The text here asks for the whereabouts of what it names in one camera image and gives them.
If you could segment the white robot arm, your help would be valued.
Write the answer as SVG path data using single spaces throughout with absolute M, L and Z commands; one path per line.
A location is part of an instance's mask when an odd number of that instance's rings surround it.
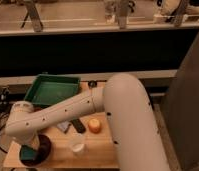
M 35 111 L 27 101 L 13 104 L 5 133 L 20 145 L 33 146 L 37 132 L 63 121 L 104 112 L 120 171 L 171 171 L 157 121 L 141 81 L 128 73 Z

